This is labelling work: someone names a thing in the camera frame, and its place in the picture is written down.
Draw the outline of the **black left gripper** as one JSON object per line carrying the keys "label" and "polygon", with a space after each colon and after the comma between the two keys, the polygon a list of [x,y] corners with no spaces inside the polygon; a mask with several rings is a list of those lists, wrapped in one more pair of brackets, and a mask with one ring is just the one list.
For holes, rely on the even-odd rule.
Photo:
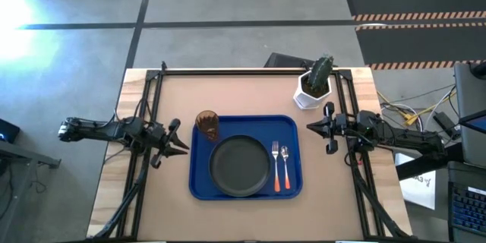
{"label": "black left gripper", "polygon": [[170,124],[168,131],[163,127],[163,124],[158,122],[150,122],[147,127],[147,146],[150,148],[156,148],[157,154],[152,157],[150,165],[158,169],[161,165],[162,157],[187,155],[188,152],[184,150],[178,150],[170,146],[173,143],[177,147],[188,150],[189,147],[179,140],[177,130],[181,125],[181,121],[178,118],[174,118]]}

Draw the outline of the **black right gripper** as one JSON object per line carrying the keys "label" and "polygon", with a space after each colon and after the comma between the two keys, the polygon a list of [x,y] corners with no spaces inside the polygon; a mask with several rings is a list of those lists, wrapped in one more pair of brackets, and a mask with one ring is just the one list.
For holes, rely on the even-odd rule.
{"label": "black right gripper", "polygon": [[327,154],[334,154],[339,148],[335,139],[336,134],[338,136],[346,136],[352,133],[351,123],[348,121],[349,116],[347,114],[337,114],[334,118],[334,112],[334,103],[328,102],[323,108],[323,119],[306,125],[307,129],[319,134],[322,138],[330,139],[326,145]]}

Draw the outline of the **amber faceted plastic cup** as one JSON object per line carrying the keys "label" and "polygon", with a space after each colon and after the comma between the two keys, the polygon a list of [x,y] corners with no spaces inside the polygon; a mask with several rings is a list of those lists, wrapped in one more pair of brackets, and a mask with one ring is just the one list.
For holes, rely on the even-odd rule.
{"label": "amber faceted plastic cup", "polygon": [[195,124],[198,130],[204,134],[208,140],[217,141],[219,138],[219,116],[211,110],[204,110],[200,112]]}

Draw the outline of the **spoon with orange handle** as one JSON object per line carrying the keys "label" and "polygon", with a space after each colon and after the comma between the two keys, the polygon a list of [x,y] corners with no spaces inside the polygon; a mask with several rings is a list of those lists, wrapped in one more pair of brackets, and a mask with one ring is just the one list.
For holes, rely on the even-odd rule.
{"label": "spoon with orange handle", "polygon": [[282,156],[284,161],[285,188],[289,190],[291,188],[291,184],[289,180],[288,165],[287,165],[287,159],[289,158],[289,149],[287,146],[282,146],[280,148],[280,155]]}

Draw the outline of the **fork with orange handle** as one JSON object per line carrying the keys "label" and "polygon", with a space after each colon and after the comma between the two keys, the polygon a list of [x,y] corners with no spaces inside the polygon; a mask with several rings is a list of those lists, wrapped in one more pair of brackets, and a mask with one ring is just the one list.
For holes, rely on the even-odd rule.
{"label": "fork with orange handle", "polygon": [[279,142],[277,140],[274,140],[272,142],[271,153],[274,158],[274,191],[280,192],[281,187],[279,183],[279,171],[278,171]]}

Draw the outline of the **black round plate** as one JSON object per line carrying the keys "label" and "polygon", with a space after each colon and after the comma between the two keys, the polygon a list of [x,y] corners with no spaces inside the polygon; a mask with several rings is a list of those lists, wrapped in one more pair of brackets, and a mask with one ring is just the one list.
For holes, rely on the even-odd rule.
{"label": "black round plate", "polygon": [[270,164],[270,155],[260,141],[247,135],[233,135],[213,148],[209,173],[222,193],[230,197],[250,197],[267,183]]}

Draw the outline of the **blue plastic tray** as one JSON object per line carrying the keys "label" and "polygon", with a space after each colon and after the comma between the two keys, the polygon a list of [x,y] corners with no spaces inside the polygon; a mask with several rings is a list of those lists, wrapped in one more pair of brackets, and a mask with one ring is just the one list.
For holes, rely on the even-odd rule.
{"label": "blue plastic tray", "polygon": [[[264,187],[250,197],[230,197],[215,187],[209,173],[209,159],[213,148],[233,135],[247,135],[260,141],[267,149],[270,160],[270,177]],[[303,187],[298,128],[287,115],[223,115],[219,118],[219,138],[210,141],[197,127],[193,127],[188,187],[199,200],[283,200],[297,197]],[[280,192],[274,191],[274,158],[272,142],[279,142],[278,171]],[[280,148],[287,146],[289,180],[291,188],[285,188],[284,161]]]}

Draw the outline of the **white plant pot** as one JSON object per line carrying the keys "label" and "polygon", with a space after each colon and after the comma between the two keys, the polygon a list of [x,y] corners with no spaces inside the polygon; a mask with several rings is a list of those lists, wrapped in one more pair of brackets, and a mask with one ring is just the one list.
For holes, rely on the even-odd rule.
{"label": "white plant pot", "polygon": [[317,109],[322,104],[324,99],[332,93],[331,82],[330,79],[328,78],[326,82],[327,91],[322,96],[316,98],[307,94],[304,91],[304,84],[302,83],[302,81],[305,78],[307,78],[310,75],[310,73],[311,73],[310,71],[305,72],[298,78],[298,86],[293,95],[293,99],[295,103],[302,110]]}

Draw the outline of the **green cactus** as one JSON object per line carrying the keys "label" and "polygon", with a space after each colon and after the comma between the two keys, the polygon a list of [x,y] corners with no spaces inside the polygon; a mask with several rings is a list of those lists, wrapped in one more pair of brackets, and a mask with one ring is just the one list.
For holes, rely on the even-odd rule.
{"label": "green cactus", "polygon": [[323,55],[313,64],[307,79],[307,85],[312,90],[319,90],[325,86],[327,78],[333,70],[333,61],[333,56]]}

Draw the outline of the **black box behind table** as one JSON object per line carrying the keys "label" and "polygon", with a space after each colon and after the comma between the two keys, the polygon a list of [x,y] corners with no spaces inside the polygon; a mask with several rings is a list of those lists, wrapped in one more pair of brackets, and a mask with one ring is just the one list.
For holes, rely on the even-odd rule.
{"label": "black box behind table", "polygon": [[299,58],[292,55],[284,55],[281,53],[273,52],[265,63],[265,68],[306,68],[309,69],[313,66],[314,61]]}

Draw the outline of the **white paper sheet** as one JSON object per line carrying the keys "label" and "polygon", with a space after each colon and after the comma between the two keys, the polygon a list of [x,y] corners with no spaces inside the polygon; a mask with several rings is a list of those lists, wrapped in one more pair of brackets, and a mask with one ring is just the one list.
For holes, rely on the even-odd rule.
{"label": "white paper sheet", "polygon": [[399,182],[405,201],[435,210],[436,172],[426,172]]}

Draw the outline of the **black power adapter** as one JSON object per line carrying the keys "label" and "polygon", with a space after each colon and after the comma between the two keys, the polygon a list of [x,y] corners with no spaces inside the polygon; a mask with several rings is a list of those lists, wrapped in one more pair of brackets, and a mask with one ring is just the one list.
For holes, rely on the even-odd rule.
{"label": "black power adapter", "polygon": [[460,137],[460,126],[455,124],[444,112],[435,113],[433,119],[452,140]]}

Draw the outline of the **black hazard-striped floor mat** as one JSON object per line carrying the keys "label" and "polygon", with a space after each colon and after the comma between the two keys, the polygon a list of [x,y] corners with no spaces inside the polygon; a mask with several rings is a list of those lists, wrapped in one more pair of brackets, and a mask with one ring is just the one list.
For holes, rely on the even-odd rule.
{"label": "black hazard-striped floor mat", "polygon": [[486,62],[486,23],[355,28],[364,63],[375,71],[451,68]]}
{"label": "black hazard-striped floor mat", "polygon": [[486,0],[346,0],[354,21],[486,18]]}

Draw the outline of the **grey laptop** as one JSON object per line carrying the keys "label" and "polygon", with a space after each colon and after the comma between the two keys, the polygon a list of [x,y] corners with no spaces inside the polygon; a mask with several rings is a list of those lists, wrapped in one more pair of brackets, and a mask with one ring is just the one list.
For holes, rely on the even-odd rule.
{"label": "grey laptop", "polygon": [[486,168],[486,62],[454,66],[463,157]]}

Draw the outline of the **grey side stand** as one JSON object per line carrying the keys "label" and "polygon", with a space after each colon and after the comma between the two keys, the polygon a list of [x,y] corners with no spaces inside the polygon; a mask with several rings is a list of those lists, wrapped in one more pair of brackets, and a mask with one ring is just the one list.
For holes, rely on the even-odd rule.
{"label": "grey side stand", "polygon": [[19,203],[27,193],[39,164],[57,169],[60,159],[33,152],[15,144],[0,141],[0,161],[7,162],[5,168],[6,192],[0,190],[0,243],[5,243]]}

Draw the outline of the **keyboard with blue keys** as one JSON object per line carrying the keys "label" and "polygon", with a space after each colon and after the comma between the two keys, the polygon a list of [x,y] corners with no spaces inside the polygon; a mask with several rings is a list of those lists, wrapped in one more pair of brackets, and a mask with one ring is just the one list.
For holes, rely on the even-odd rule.
{"label": "keyboard with blue keys", "polygon": [[486,243],[486,169],[450,162],[448,232],[454,243]]}

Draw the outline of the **black device with light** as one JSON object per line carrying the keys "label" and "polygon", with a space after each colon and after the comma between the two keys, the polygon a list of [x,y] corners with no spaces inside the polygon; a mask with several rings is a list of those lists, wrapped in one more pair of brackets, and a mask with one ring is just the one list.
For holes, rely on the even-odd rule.
{"label": "black device with light", "polygon": [[20,133],[20,128],[0,118],[0,141],[13,144]]}

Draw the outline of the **black aluminium table frame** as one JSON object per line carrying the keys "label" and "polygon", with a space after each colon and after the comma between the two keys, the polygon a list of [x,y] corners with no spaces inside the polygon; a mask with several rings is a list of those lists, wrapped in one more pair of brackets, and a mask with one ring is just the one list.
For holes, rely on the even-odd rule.
{"label": "black aluminium table frame", "polygon": [[149,168],[127,221],[116,231],[125,241],[336,241],[376,235],[369,202],[355,190],[344,163],[346,141],[333,155],[326,141],[307,129],[322,109],[302,110],[293,99],[300,68],[135,68],[126,72],[116,111],[140,113],[148,95],[150,115],[159,123],[181,122],[178,137],[191,144],[196,116],[204,110],[225,115],[286,115],[297,126],[303,185],[292,199],[203,201],[188,186],[190,156],[165,158]]}

